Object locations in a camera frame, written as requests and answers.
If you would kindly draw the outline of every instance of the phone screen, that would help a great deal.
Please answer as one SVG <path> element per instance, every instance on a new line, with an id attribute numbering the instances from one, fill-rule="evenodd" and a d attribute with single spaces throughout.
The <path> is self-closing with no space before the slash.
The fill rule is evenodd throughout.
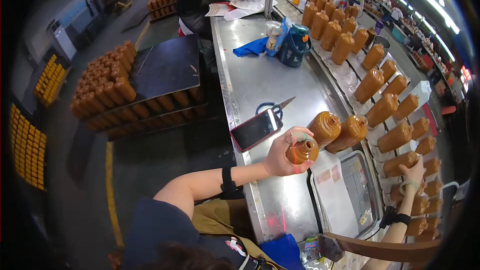
<path id="1" fill-rule="evenodd" d="M 283 123 L 272 109 L 265 110 L 242 125 L 232 129 L 231 135 L 241 150 L 245 151 L 255 143 L 282 128 Z"/>

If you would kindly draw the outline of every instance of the red phone case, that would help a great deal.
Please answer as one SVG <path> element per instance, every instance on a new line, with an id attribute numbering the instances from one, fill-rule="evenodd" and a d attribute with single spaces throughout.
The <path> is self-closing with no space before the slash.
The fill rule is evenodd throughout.
<path id="1" fill-rule="evenodd" d="M 262 142 L 263 140 L 267 139 L 269 136 L 273 135 L 274 133 L 276 133 L 277 131 L 279 131 L 280 129 L 282 129 L 282 127 L 283 127 L 283 122 L 282 122 L 282 120 L 280 120 L 280 123 L 281 123 L 281 124 L 278 126 L 277 130 L 272 131 L 270 134 L 268 134 L 268 135 L 265 136 L 264 138 L 260 139 L 258 142 L 256 142 L 255 144 L 251 145 L 250 147 L 247 147 L 247 148 L 245 148 L 245 149 L 240 148 L 240 145 L 237 143 L 237 140 L 236 140 L 236 139 L 233 137 L 233 135 L 232 135 L 232 131 L 233 131 L 234 129 L 238 129 L 238 128 L 241 127 L 242 125 L 245 125 L 245 124 L 249 123 L 250 121 L 252 121 L 253 119 L 255 119 L 255 117 L 260 116 L 261 114 L 267 112 L 268 110 L 271 110 L 271 109 L 266 109 L 266 110 L 262 111 L 260 114 L 255 115 L 254 117 L 251 117 L 251 118 L 248 119 L 247 121 L 243 122 L 242 124 L 236 126 L 236 127 L 233 128 L 232 130 L 230 130 L 230 136 L 232 137 L 232 140 L 235 142 L 235 145 L 237 145 L 237 148 L 240 149 L 241 152 L 244 153 L 245 151 L 249 150 L 250 148 L 255 147 L 255 145 L 257 145 L 258 143 Z"/>

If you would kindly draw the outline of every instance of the yellow floor line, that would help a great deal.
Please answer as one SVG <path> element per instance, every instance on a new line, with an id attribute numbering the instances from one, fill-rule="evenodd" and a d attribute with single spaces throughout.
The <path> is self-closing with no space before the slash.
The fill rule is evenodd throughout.
<path id="1" fill-rule="evenodd" d="M 117 210 L 115 209 L 115 197 L 113 195 L 113 171 L 112 171 L 112 142 L 106 143 L 105 155 L 105 187 L 106 202 L 108 204 L 108 212 L 110 213 L 110 221 L 112 222 L 113 235 L 117 246 L 123 247 L 122 232 L 120 231 L 119 220 L 117 219 Z"/>
<path id="2" fill-rule="evenodd" d="M 145 35 L 147 32 L 147 29 L 150 27 L 150 21 L 147 21 L 147 24 L 145 24 L 145 27 L 142 29 L 140 35 L 138 36 L 137 41 L 135 42 L 135 49 L 138 50 L 138 44 L 140 43 L 140 40 L 142 37 Z"/>

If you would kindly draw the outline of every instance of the scissors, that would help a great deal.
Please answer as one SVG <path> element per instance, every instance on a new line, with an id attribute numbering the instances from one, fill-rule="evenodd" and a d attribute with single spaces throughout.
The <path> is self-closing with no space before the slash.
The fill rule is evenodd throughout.
<path id="1" fill-rule="evenodd" d="M 280 117 L 280 120 L 282 120 L 283 118 L 283 108 L 285 108 L 289 103 L 292 102 L 292 100 L 295 99 L 296 96 L 293 96 L 292 98 L 290 99 L 287 99 L 285 100 L 284 102 L 280 103 L 280 104 L 275 104 L 274 102 L 264 102 L 264 103 L 261 103 L 258 107 L 257 107 L 257 110 L 255 111 L 255 115 L 258 115 L 258 112 L 260 111 L 261 108 L 265 107 L 265 106 L 272 106 L 271 109 L 272 111 L 279 115 Z"/>

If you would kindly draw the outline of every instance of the blue scissors handle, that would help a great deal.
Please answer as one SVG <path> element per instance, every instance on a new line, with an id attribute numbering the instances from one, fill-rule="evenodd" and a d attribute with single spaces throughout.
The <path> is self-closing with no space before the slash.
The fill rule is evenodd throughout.
<path id="1" fill-rule="evenodd" d="M 280 108 L 280 106 L 279 106 L 278 104 L 275 104 L 274 102 L 264 102 L 264 103 L 261 103 L 261 104 L 257 107 L 257 110 L 255 111 L 255 115 L 258 115 L 258 112 L 260 111 L 260 109 L 263 108 L 263 107 L 265 107 L 265 106 L 271 106 L 272 111 L 279 116 L 280 120 L 282 120 L 282 118 L 283 118 L 283 111 L 282 111 L 282 109 Z"/>

